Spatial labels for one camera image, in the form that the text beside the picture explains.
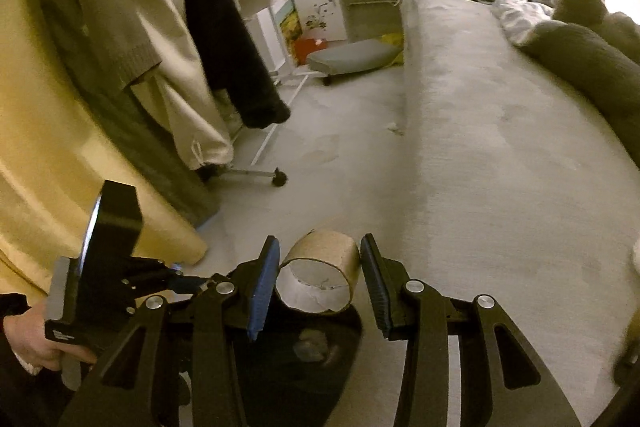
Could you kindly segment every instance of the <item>dark pillow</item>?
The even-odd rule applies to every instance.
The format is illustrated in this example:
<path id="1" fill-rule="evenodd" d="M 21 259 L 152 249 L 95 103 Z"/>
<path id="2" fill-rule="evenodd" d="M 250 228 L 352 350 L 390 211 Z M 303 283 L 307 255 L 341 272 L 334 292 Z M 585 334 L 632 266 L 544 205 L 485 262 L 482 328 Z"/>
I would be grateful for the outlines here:
<path id="1" fill-rule="evenodd" d="M 552 19 L 592 28 L 608 13 L 603 0 L 558 0 Z"/>
<path id="2" fill-rule="evenodd" d="M 583 92 L 640 167 L 640 66 L 593 31 L 539 23 L 521 48 Z"/>
<path id="3" fill-rule="evenodd" d="M 636 64 L 640 63 L 640 29 L 631 17 L 622 12 L 610 13 L 592 29 Z"/>

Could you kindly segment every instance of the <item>poster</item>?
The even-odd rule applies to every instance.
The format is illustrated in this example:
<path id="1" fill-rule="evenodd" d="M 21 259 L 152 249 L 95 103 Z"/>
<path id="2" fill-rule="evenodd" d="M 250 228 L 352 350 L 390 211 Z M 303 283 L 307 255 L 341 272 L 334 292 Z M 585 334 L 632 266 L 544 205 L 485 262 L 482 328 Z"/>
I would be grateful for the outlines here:
<path id="1" fill-rule="evenodd" d="M 294 43 L 302 36 L 302 25 L 293 0 L 287 0 L 274 15 L 274 19 L 276 24 L 280 26 L 289 55 L 298 65 Z"/>

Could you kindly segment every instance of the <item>silver screw head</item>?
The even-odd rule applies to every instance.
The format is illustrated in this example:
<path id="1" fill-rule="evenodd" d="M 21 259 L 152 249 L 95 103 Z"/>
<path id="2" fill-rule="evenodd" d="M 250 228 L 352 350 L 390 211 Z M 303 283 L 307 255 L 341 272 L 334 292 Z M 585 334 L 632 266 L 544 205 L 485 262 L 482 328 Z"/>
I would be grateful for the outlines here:
<path id="1" fill-rule="evenodd" d="M 236 287 L 234 286 L 234 284 L 229 281 L 220 282 L 216 286 L 216 292 L 218 292 L 220 295 L 229 295 L 229 293 L 233 293 L 235 289 Z"/>
<path id="2" fill-rule="evenodd" d="M 411 293 L 420 293 L 421 291 L 424 290 L 424 283 L 416 279 L 411 279 L 410 281 L 406 282 L 404 287 L 407 289 L 407 291 L 410 291 Z"/>
<path id="3" fill-rule="evenodd" d="M 495 306 L 495 301 L 489 295 L 481 295 L 481 296 L 478 297 L 478 305 L 481 308 L 484 308 L 486 310 L 490 310 L 491 308 L 493 308 Z"/>
<path id="4" fill-rule="evenodd" d="M 145 301 L 146 307 L 149 308 L 150 310 L 157 310 L 158 308 L 162 307 L 163 303 L 164 303 L 164 299 L 162 299 L 162 297 L 159 295 L 151 295 Z"/>

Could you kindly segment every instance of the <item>yellow curtain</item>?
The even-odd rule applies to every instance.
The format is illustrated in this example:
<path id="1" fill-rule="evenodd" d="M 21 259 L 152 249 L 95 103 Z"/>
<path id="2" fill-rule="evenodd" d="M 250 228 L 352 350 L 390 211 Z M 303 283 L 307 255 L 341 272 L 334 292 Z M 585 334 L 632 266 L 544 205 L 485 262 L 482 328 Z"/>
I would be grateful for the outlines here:
<path id="1" fill-rule="evenodd" d="M 136 255 L 195 263 L 206 244 L 113 146 L 79 100 L 37 0 L 0 0 L 0 293 L 43 296 L 75 257 L 104 179 L 134 185 Z"/>

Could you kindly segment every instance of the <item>red object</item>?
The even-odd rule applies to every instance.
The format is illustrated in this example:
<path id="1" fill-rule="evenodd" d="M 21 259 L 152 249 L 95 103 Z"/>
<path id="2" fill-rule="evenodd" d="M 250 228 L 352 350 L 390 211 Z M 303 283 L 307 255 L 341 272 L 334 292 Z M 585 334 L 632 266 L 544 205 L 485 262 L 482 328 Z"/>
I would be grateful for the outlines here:
<path id="1" fill-rule="evenodd" d="M 309 53 L 316 52 L 318 50 L 324 50 L 326 48 L 326 41 L 324 39 L 297 39 L 294 44 L 296 51 L 296 58 L 300 66 L 306 64 L 306 56 Z"/>

